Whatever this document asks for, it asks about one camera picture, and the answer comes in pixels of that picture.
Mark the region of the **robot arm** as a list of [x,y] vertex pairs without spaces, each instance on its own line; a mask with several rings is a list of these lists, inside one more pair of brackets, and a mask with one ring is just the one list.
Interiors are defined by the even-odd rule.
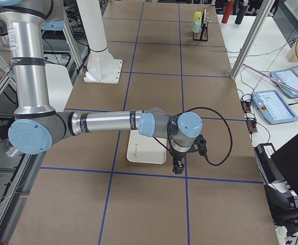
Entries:
[[0,1],[0,18],[7,26],[18,97],[8,136],[22,153],[37,155],[82,133],[137,130],[147,137],[168,140],[176,174],[183,172],[182,159],[187,153],[207,154],[206,141],[200,133],[202,120],[193,112],[172,116],[159,108],[56,112],[49,102],[41,28],[47,21],[63,20],[62,1]]

